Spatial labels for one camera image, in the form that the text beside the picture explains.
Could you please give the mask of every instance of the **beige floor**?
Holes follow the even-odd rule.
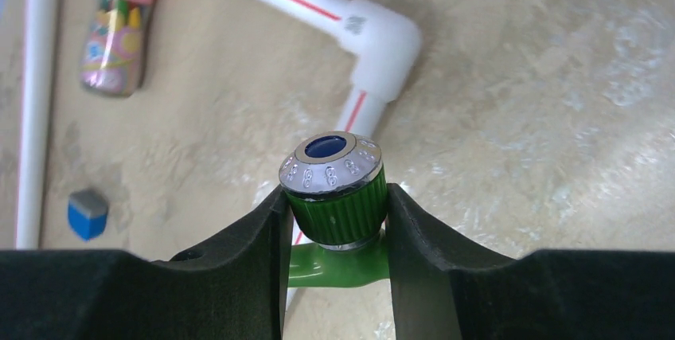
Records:
[[[376,136],[390,181],[510,256],[675,249],[675,0],[373,1],[417,21],[426,41]],[[0,23],[2,247],[15,208],[22,2],[10,0]],[[75,81],[93,6],[61,3],[46,248],[167,258],[246,213],[346,98],[353,59],[253,0],[159,0],[146,88],[95,97]],[[88,185],[112,210],[85,244],[65,204]],[[393,338],[388,284],[305,291],[286,334]]]

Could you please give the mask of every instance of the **green plastic stem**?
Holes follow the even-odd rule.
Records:
[[[389,277],[384,231],[361,248],[327,250],[316,243],[291,247],[288,287],[362,287]]]

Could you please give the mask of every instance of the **engraved numbers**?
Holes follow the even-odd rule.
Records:
[[[307,169],[305,170],[304,175],[302,176],[302,185],[305,186],[305,189],[310,187],[312,184],[312,170]]]
[[[365,150],[359,150],[359,155],[369,161],[375,161],[375,156]]]
[[[332,166],[326,167],[326,181],[331,186],[335,186],[338,183],[338,176],[335,175],[335,168]]]
[[[290,164],[293,162],[293,157],[290,157],[289,159],[286,160],[286,162],[283,164],[281,170],[285,170]]]
[[[358,168],[357,164],[354,163],[354,161],[352,161],[351,159],[346,159],[346,160],[345,160],[345,166],[347,167],[347,169],[349,170],[349,172],[350,172],[352,175],[358,175],[359,172],[361,171],[361,170]]]
[[[363,145],[364,147],[372,147],[372,148],[375,148],[375,147],[376,147],[376,145],[375,145],[374,143],[369,143],[368,141],[366,141],[366,140],[364,140],[364,139],[360,139],[360,140],[359,140],[359,143],[360,143],[361,145]]]
[[[288,181],[293,181],[293,177],[295,174],[298,173],[298,164],[296,163],[291,167],[291,170],[289,170],[288,175],[286,176],[286,179]]]

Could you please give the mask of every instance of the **blue eraser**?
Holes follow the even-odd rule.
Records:
[[[107,222],[108,204],[94,189],[71,193],[68,197],[68,223],[83,240],[101,235]]]

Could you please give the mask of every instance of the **knob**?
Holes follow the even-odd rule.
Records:
[[[380,148],[370,139],[329,131],[301,143],[279,168],[295,220],[319,244],[349,248],[374,238],[387,216]]]

